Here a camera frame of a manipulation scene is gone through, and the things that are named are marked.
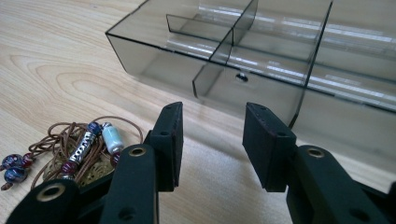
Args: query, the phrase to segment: wood grain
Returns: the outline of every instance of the wood grain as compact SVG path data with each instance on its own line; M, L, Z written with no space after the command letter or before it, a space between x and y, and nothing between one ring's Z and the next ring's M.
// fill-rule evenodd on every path
M180 187L160 194L161 223L291 223L285 194L260 188L241 144L241 119L154 89L122 69L105 31L140 2L0 0L0 158L25 153L60 121L115 115L146 135L163 106L182 101ZM127 144L137 141L133 128L116 125ZM49 158L40 158L25 182L0 192L1 223Z

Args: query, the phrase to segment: dark blue round bead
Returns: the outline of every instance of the dark blue round bead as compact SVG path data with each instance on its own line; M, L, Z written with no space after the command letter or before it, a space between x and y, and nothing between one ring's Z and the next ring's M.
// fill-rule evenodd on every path
M89 131L90 133L93 133L93 134L95 134L95 135L100 134L100 132L102 131L102 128L101 128L100 125L99 125L98 123L96 123L96 122L91 122L91 123L89 123L87 129L88 129L88 131Z
M21 155L11 154L3 159L1 166L2 169L6 170L11 167L22 166L22 161L23 161L23 157Z
M8 183L21 183L26 179L27 172L21 167L11 167L4 173L4 179Z

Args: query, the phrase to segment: wooden table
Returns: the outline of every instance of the wooden table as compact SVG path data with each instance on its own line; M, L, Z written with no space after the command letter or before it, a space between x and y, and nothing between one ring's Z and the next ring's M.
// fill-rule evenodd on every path
M180 187L160 194L160 221L291 223L286 194L260 187L242 147L242 119L191 96L140 83L122 69L105 31L139 4L0 0L0 158L24 154L60 121L114 115L136 122L146 135L165 105L182 101ZM134 129L114 123L127 145L136 143ZM39 158L26 181L0 192L0 222L7 220L49 159ZM349 170L359 169L347 163Z

